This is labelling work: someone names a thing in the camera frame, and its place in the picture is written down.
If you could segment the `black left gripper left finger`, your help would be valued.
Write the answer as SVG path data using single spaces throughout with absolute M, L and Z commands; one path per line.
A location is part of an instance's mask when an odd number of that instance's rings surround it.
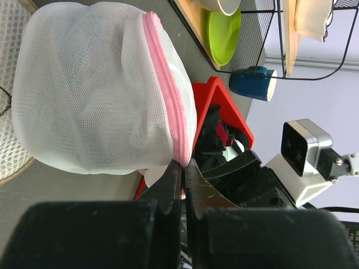
M 180 267 L 182 167 L 172 160 L 138 201 L 150 206 L 145 224 L 146 267 Z

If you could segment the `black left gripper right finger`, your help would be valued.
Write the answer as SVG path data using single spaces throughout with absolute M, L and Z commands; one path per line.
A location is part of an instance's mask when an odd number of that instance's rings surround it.
M 211 208 L 237 208 L 202 175 L 196 162 L 184 169 L 186 194 L 187 246 L 193 268 L 210 268 L 209 229 L 205 217 Z

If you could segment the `white mesh laundry bag pink zipper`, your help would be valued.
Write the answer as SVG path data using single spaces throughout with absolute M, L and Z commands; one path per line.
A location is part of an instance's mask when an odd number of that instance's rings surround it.
M 191 158 L 197 115 L 185 67 L 154 12 L 50 3 L 22 32 L 12 124 L 35 159 L 123 175 Z

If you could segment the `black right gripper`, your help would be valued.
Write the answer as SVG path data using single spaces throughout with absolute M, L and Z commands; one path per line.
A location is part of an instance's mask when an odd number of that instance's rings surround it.
M 246 150 L 234 159 L 202 172 L 202 176 L 238 207 L 297 207 L 275 172 L 262 166 L 252 150 Z

